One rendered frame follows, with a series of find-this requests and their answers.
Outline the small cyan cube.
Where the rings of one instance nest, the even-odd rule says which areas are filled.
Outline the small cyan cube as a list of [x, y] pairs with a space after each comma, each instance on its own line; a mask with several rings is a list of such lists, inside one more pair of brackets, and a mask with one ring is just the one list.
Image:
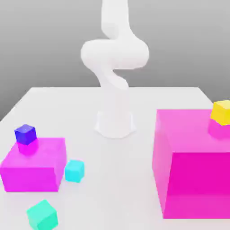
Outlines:
[[65, 166], [65, 180], [80, 183], [84, 177], [84, 162], [71, 159]]

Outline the small blue cube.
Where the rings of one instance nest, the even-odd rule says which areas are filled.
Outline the small blue cube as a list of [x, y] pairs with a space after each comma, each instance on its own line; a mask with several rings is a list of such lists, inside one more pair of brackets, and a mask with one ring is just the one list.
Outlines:
[[29, 145], [37, 139], [35, 127], [24, 124], [14, 130], [17, 143]]

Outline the small magenta cube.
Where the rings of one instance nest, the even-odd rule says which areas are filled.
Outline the small magenta cube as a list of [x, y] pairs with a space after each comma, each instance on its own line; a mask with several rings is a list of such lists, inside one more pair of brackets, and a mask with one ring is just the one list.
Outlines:
[[18, 151], [23, 155], [33, 155], [39, 148], [39, 139], [36, 139], [29, 143], [28, 145], [24, 145], [22, 143], [17, 142]]

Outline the small pink cube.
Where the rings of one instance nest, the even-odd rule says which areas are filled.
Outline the small pink cube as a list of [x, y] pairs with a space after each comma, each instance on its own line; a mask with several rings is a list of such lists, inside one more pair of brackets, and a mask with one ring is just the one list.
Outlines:
[[229, 139], [230, 125], [220, 125], [215, 120], [210, 119], [208, 123], [208, 133], [216, 139]]

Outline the small yellow cube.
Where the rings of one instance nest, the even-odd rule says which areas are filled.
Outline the small yellow cube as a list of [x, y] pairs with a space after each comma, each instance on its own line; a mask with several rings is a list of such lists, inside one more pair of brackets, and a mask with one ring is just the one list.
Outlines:
[[214, 102], [211, 112], [211, 119], [220, 125], [230, 125], [230, 100]]

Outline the small green cube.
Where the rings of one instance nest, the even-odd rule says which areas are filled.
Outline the small green cube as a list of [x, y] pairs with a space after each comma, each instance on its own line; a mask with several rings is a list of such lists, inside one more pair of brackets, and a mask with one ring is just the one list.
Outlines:
[[26, 213], [33, 230], [52, 230], [58, 226], [57, 211], [45, 199], [30, 207]]

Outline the large pink box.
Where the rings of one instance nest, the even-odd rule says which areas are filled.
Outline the large pink box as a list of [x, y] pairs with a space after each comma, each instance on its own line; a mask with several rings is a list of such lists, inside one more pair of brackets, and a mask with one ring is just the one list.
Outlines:
[[165, 219], [230, 219], [230, 138], [208, 133], [210, 109], [158, 109], [152, 170]]

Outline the large magenta box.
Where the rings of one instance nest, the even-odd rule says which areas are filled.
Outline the large magenta box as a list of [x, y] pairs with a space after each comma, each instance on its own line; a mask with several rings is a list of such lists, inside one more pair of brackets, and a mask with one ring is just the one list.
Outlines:
[[57, 192], [67, 162], [64, 138], [38, 138], [33, 155], [23, 155], [13, 145], [0, 164], [6, 192]]

